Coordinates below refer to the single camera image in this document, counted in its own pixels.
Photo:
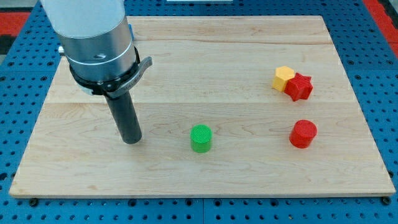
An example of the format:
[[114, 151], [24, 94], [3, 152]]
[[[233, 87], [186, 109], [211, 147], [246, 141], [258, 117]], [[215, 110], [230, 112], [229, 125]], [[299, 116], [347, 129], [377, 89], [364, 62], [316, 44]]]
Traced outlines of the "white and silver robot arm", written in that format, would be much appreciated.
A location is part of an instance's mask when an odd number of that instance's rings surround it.
[[137, 63], [123, 0], [41, 0], [74, 73], [107, 82]]

